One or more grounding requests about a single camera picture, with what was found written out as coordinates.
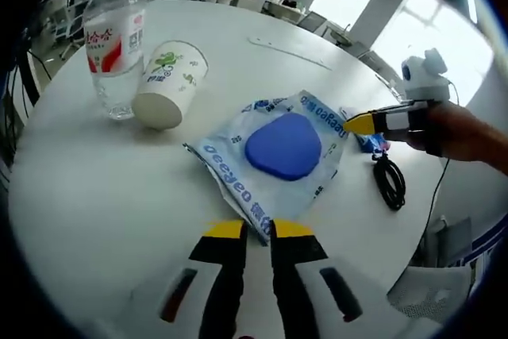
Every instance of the human hand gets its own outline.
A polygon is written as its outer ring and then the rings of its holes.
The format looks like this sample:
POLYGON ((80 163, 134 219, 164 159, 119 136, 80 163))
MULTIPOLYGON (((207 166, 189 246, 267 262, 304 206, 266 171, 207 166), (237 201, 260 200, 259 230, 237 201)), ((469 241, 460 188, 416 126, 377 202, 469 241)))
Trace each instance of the human hand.
MULTIPOLYGON (((431 108, 428 119, 443 156, 454 160, 484 160, 489 138, 497 133, 469 110, 450 102, 431 108)), ((411 147, 425 151, 424 132, 389 132, 384 135, 389 141, 405 141, 411 147)))

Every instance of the blue sponge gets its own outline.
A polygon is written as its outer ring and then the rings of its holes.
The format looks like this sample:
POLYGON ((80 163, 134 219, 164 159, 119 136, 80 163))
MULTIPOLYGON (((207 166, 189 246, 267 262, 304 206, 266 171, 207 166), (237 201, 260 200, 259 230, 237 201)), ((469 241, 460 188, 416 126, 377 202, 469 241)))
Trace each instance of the blue sponge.
POLYGON ((288 113, 255 131, 245 144, 249 163, 284 180, 298 180, 318 165, 321 141, 301 114, 288 113))

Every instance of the paper cup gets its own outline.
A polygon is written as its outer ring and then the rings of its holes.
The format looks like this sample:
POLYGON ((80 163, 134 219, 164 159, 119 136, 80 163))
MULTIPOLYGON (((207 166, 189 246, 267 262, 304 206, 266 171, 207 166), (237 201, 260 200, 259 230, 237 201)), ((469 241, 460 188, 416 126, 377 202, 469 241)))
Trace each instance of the paper cup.
POLYGON ((208 72, 204 55, 185 41, 166 41, 153 52, 133 100, 145 126, 172 129, 182 123, 196 87, 208 72))

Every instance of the white round table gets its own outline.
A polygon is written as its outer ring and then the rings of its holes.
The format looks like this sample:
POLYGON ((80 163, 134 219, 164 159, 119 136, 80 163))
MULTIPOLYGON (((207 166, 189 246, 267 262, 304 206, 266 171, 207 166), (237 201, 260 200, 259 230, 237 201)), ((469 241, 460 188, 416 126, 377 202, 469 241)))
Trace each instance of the white round table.
MULTIPOLYGON (((147 19, 145 60, 159 43, 178 39, 198 46, 210 64, 183 124, 157 133, 134 120, 108 120, 81 48, 42 94, 13 166, 15 236, 43 289, 78 325, 116 314, 137 284, 187 258, 211 222, 237 218, 183 142, 211 133, 252 100, 301 89, 334 110, 396 103, 360 61, 284 21, 168 0, 149 3, 147 19), (329 69, 252 44, 256 38, 329 69)), ((300 218, 330 257, 341 256, 386 291, 417 248, 442 171, 438 159, 405 144, 393 143, 389 154, 406 177, 406 205, 398 213, 378 192, 370 155, 350 137, 331 186, 300 218)), ((251 313, 265 314, 264 325, 280 333, 269 249, 255 240, 244 278, 248 303, 238 322, 248 326, 251 313)))

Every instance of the water bottle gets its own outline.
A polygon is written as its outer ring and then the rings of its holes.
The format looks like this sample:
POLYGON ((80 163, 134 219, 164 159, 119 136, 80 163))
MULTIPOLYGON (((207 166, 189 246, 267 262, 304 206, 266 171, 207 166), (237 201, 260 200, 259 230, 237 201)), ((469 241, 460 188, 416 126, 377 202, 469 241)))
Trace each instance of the water bottle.
POLYGON ((145 0, 90 0, 83 14, 88 65, 97 96, 115 120, 133 116, 143 75, 145 0))

